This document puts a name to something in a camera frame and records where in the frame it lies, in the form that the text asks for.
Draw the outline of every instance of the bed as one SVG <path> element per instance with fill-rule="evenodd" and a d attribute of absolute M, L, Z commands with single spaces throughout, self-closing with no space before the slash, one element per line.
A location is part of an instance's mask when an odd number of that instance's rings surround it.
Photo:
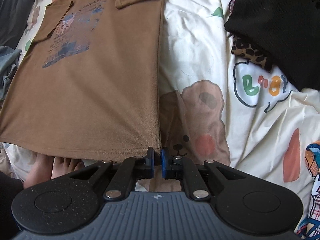
<path fill-rule="evenodd" d="M 19 63 L 40 28 L 45 6 L 53 1 L 35 1 L 17 47 L 22 50 Z M 161 129 L 170 126 L 161 115 L 172 113 L 175 104 L 168 102 L 173 94 L 184 111 L 176 113 L 182 124 L 175 128 L 174 137 L 162 135 L 163 144 L 165 140 L 181 156 L 196 150 L 203 159 L 212 148 L 220 147 L 225 164 L 298 194 L 304 206 L 302 221 L 313 186 L 306 148 L 320 138 L 319 92 L 297 92 L 278 67 L 268 73 L 230 53 L 233 36 L 224 29 L 230 1 L 165 0 L 158 75 Z M 205 119 L 201 107 L 194 107 L 199 91 L 201 101 L 212 109 Z M 203 127 L 204 136 L 194 137 Z M 221 137 L 218 146 L 212 136 Z M 16 145 L 3 146 L 14 176 L 24 180 L 35 153 Z"/>

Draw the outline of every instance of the pink cheek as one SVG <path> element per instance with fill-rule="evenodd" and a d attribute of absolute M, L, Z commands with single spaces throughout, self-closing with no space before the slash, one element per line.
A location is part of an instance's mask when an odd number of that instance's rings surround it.
<path fill-rule="evenodd" d="M 215 151 L 215 142 L 211 135 L 200 135 L 195 141 L 196 151 L 202 157 L 208 157 Z"/>

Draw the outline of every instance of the gray ribbed plate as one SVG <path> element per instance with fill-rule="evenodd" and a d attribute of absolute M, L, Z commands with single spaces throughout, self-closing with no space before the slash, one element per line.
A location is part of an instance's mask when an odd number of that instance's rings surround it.
<path fill-rule="evenodd" d="M 109 202 L 92 223 L 79 230 L 41 236 L 22 231 L 15 240 L 298 240 L 292 232 L 249 236 L 225 225 L 208 203 L 190 200 L 184 192 L 131 192 Z"/>

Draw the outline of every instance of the human foot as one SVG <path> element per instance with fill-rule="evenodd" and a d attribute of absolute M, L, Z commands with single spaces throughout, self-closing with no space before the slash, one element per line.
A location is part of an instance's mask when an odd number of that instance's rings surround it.
<path fill-rule="evenodd" d="M 53 164 L 51 179 L 77 171 L 83 167 L 84 164 L 81 160 L 56 157 Z"/>
<path fill-rule="evenodd" d="M 51 179 L 53 156 L 47 156 L 41 153 L 37 153 L 35 164 L 32 166 L 26 181 L 23 183 L 23 187 L 31 187 L 41 182 L 45 182 Z"/>

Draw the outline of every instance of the leopard print fabric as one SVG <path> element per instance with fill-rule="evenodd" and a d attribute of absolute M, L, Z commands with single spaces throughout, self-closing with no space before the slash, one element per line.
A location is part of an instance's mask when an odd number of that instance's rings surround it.
<path fill-rule="evenodd" d="M 268 72 L 271 71 L 272 61 L 270 58 L 264 56 L 254 45 L 244 41 L 236 35 L 233 37 L 231 53 L 250 60 L 250 62 L 259 65 Z"/>

